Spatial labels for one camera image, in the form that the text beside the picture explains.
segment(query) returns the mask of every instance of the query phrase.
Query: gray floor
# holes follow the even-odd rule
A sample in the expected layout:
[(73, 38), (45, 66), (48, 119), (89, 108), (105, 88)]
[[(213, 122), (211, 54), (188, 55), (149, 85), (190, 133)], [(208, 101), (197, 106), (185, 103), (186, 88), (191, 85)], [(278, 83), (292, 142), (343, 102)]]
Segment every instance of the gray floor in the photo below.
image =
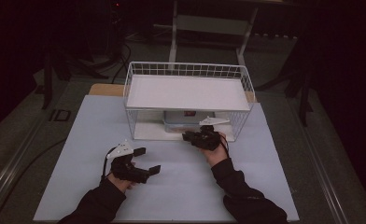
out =
[[(127, 44), (132, 49), (132, 61), (168, 61), (170, 47), (167, 45)], [(277, 76), (294, 40), (254, 36), (248, 45), (246, 66), (253, 85), (259, 86)], [(178, 46), (176, 61), (237, 64), (234, 49), (193, 46)], [(104, 74), (112, 76), (117, 68)], [(0, 173), (18, 148), (26, 147), (21, 162), (23, 169), (38, 153), (65, 139), (91, 85), (108, 81), (86, 78), (82, 74), (76, 74), (70, 82), (55, 80), (54, 100), (46, 111), (40, 109), (41, 95), (28, 95), (0, 124)], [(308, 127), (304, 128), (297, 116), (298, 99), (286, 98), (283, 94), (286, 85), (285, 82), (259, 91), (257, 96), (300, 216), (296, 223), (366, 223), (366, 194), (317, 94), (310, 92), (309, 103), (314, 111), (307, 114)], [(72, 111), (70, 120), (48, 121), (53, 108)], [(32, 218), (62, 148), (63, 143), (53, 147), (22, 176), (0, 213), (0, 224), (34, 223)]]

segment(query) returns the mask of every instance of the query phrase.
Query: metal stand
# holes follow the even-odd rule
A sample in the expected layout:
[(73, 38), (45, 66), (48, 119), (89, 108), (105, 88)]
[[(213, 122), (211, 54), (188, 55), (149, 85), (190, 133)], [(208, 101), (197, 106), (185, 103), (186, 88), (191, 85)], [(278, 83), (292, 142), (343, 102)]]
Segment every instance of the metal stand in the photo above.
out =
[[(258, 12), (258, 8), (255, 7), (252, 10), (249, 21), (237, 21), (237, 20), (225, 20), (217, 18), (206, 18), (197, 16), (187, 16), (177, 14), (177, 1), (174, 1), (174, 17), (172, 24), (172, 44), (169, 53), (169, 63), (176, 62), (177, 52), (177, 29), (190, 30), (198, 32), (208, 32), (216, 34), (226, 35), (242, 35), (243, 41), (241, 46), (236, 50), (237, 61), (239, 65), (245, 66), (244, 52), (246, 44), (250, 38), (250, 34), (253, 28), (254, 21)], [(170, 70), (174, 69), (174, 65), (171, 64)]]
[(46, 109), (52, 100), (52, 69), (55, 70), (55, 73), (60, 80), (69, 80), (72, 75), (67, 66), (68, 64), (75, 66), (91, 77), (108, 79), (108, 77), (100, 75), (95, 70), (64, 51), (58, 45), (50, 43), (46, 46), (44, 57), (44, 88), (42, 90), (42, 93), (44, 94), (44, 103), (42, 109)]
[(308, 43), (305, 43), (305, 41), (305, 37), (297, 41), (277, 78), (255, 87), (254, 89), (255, 91), (264, 91), (278, 83), (290, 80), (290, 83), (285, 88), (285, 94), (287, 97), (292, 98), (295, 97), (300, 90), (302, 91), (299, 118), (306, 127), (305, 115), (308, 110), (311, 110), (311, 107), (308, 104), (310, 81), (312, 75), (316, 72), (316, 65), (320, 52), (315, 44), (311, 44), (311, 48), (308, 48)]

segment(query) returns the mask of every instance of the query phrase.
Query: white table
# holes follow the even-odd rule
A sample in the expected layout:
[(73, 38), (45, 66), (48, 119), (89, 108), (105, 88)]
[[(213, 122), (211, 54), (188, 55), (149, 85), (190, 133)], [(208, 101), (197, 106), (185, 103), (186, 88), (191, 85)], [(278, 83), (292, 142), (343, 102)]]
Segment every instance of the white table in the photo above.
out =
[[(35, 213), (36, 221), (55, 221), (73, 212), (81, 197), (96, 188), (109, 149), (130, 131), (121, 97), (87, 95), (63, 147), (49, 184)], [(183, 141), (132, 141), (147, 153), (134, 158), (136, 167), (161, 165), (147, 184), (126, 192), (117, 221), (229, 222), (233, 217), (222, 203), (204, 156)], [(282, 207), (288, 220), (298, 220), (289, 186), (260, 104), (255, 104), (236, 142), (230, 143), (236, 169), (252, 188)]]

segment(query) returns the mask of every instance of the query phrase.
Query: black jacket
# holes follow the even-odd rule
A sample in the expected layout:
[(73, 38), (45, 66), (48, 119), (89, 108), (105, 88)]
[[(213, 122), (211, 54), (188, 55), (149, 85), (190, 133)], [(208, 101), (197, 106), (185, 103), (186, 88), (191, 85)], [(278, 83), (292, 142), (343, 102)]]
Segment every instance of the black jacket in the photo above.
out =
[[(248, 186), (242, 171), (234, 170), (231, 159), (216, 164), (212, 167), (212, 173), (218, 185), (226, 192), (224, 205), (238, 223), (287, 223), (285, 211), (264, 198), (260, 191)], [(107, 180), (84, 195), (77, 209), (58, 223), (109, 223), (116, 216), (125, 198), (125, 195)]]

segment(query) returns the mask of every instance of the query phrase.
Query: white wire basket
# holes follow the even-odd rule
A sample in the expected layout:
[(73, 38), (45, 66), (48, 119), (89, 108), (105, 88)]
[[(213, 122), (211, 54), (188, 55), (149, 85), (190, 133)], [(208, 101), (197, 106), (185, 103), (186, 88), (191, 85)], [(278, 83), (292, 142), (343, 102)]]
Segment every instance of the white wire basket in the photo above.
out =
[(257, 102), (246, 67), (212, 63), (131, 62), (123, 97), (132, 138), (145, 140), (182, 139), (165, 131), (165, 111), (210, 111), (235, 141)]

